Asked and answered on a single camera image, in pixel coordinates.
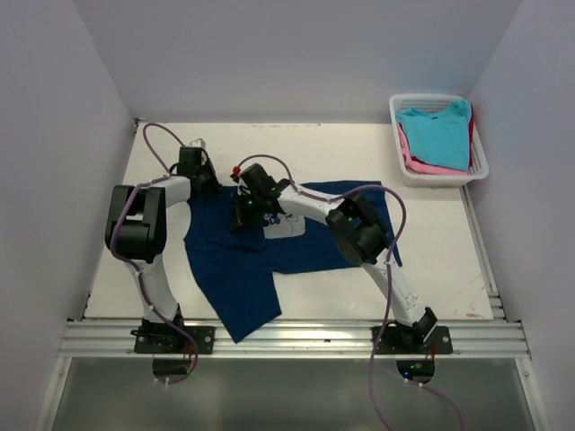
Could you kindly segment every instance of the clothing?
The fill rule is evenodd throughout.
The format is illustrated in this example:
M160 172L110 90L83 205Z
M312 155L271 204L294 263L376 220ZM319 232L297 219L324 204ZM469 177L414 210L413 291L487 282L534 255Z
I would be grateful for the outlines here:
M416 173L426 173L431 175L467 175L467 171L458 171L456 169L442 168L441 166L433 166L420 162L416 158L411 157L410 145L407 136L403 133L401 123L397 123L397 132L399 133L399 141L402 146L403 160L405 166Z
M409 140L410 154L423 163L459 171L469 167L471 103L452 101L440 112L409 108L397 120Z
M370 183L374 184L335 181L310 183L305 187L340 195ZM314 220L304 221L292 215L267 216L260 226L230 233L234 191L235 188L224 187L215 196L188 201L192 223L184 245L199 288L232 339L239 342L281 314L273 271L294 274L353 265L341 256L329 229ZM385 194L380 190L365 190L363 194L388 227L391 242L394 233ZM297 226L293 232L291 224ZM295 236L277 235L277 228L282 225L289 226L288 232ZM399 253L394 256L401 265Z

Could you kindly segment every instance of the blue shirt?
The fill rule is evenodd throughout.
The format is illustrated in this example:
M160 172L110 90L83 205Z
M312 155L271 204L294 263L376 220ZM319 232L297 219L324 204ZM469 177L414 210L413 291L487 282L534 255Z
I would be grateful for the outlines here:
M339 195L366 181L304 184L309 189ZM272 272L294 274L351 268L341 256L324 224L297 215L266 216L262 225L230 233L236 187L224 187L215 196L188 201L191 226L184 238L191 271L235 342L280 316ZM380 190L363 192L394 233ZM399 253L395 258L401 265Z

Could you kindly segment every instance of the white plastic basket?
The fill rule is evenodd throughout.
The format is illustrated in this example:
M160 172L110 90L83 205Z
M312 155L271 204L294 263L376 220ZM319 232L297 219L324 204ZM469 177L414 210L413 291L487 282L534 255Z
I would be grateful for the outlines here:
M428 175L409 172L403 160L402 145L397 131L395 116L409 108L415 108L422 112L439 112L444 110L452 101L460 100L461 97L448 94L396 94L389 100L389 110L392 114L394 127L395 148L399 157L399 165L402 170L403 182L409 187L460 187L471 180L482 180L489 174L489 166L483 152L482 141L479 138L477 127L473 128L473 142L471 154L473 166L467 171L467 175Z

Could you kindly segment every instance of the white work surface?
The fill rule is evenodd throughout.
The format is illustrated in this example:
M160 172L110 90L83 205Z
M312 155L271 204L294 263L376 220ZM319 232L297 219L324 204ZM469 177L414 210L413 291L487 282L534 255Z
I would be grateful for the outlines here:
M492 319L480 263L459 189L410 189L402 184L391 125L373 124L166 124L184 143L202 137L224 185L233 166L250 154L274 154L296 181L380 180L395 189L408 210L399 241L403 271L439 319ZM179 145L159 128L149 128L155 150L171 165ZM271 160L261 159L276 180L286 177ZM163 174L148 151L140 125L124 184ZM386 195L394 230L401 210ZM217 317L191 273L183 246L190 227L186 203L168 210L164 265L186 318ZM385 299L360 268L309 274L274 274L283 319L381 319ZM88 318L141 318L137 287L123 263L104 248L85 311Z

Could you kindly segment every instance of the gray wall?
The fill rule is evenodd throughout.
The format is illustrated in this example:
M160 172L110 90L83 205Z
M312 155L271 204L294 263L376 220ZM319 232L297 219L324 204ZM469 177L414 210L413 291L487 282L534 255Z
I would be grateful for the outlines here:
M525 0L471 97L491 168L473 202L558 430L575 423L574 22L572 0Z
M69 0L0 2L0 58L0 429L19 431L82 311L132 123Z
M406 90L468 94L520 0L75 0L132 112L389 120Z

